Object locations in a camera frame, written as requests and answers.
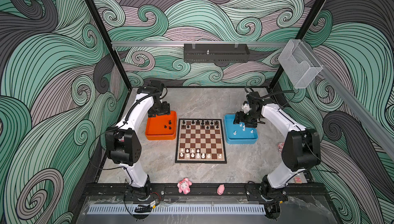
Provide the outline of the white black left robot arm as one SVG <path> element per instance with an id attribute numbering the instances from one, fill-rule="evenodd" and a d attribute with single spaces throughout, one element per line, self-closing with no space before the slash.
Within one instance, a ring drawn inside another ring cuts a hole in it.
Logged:
<path id="1" fill-rule="evenodd" d="M 138 88 L 133 105 L 114 127 L 105 132 L 106 155 L 126 174 L 127 185 L 140 195 L 151 194 L 150 179 L 139 162 L 142 146 L 137 131 L 145 116 L 170 114 L 170 104 L 162 101 L 165 85 L 152 80 Z"/>

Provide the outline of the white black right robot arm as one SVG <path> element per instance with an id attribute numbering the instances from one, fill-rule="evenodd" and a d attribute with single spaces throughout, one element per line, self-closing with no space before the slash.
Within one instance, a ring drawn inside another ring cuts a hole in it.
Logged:
<path id="1" fill-rule="evenodd" d="M 298 173 L 310 170 L 321 162 L 319 134 L 308 129 L 286 114 L 270 98 L 273 94 L 260 96 L 250 90 L 246 94 L 242 110 L 237 112 L 234 124 L 243 124 L 255 129 L 263 124 L 262 118 L 270 121 L 285 138 L 281 152 L 282 162 L 262 180 L 261 193 L 267 196 L 286 187 Z"/>

